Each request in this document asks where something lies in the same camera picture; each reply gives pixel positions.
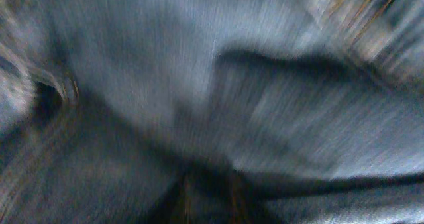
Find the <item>blue denim jeans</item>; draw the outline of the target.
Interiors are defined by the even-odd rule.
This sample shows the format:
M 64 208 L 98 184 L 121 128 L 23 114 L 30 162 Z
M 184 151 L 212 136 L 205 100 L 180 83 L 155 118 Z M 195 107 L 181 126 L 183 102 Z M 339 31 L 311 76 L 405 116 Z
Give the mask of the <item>blue denim jeans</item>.
M 422 223 L 423 0 L 1 0 L 2 223 Z

